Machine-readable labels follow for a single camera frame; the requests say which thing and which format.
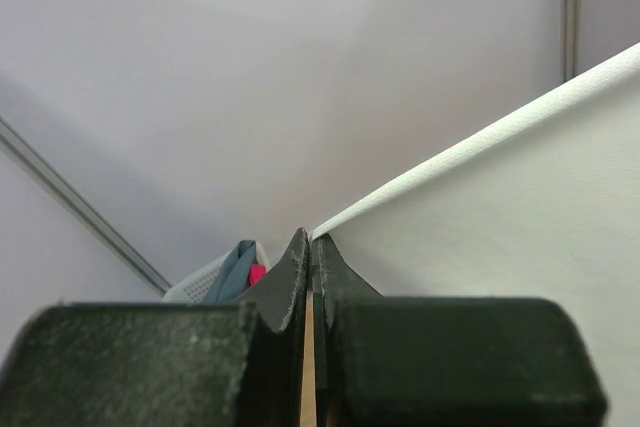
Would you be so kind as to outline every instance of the white panel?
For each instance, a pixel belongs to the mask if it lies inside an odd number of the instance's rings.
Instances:
[[[562,305],[640,418],[640,44],[389,182],[313,232],[383,294]]]
[[[177,282],[561,81],[561,0],[0,0],[0,112]]]
[[[42,307],[60,300],[159,300],[2,150],[0,199],[0,362]]]
[[[582,0],[578,72],[640,42],[640,0]]]

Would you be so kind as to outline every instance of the plastic basket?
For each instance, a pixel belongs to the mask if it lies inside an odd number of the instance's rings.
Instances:
[[[162,301],[186,304],[199,304],[202,302],[202,299],[204,299],[204,296],[207,295],[207,292],[211,288],[211,284],[213,284],[213,281],[218,277],[224,259],[227,258],[230,252],[231,251],[227,252],[210,264],[205,265],[180,283],[171,287],[171,289],[164,294]],[[256,257],[258,258],[258,263],[264,265],[267,271],[271,269],[267,254],[265,254],[259,242],[256,242]]]

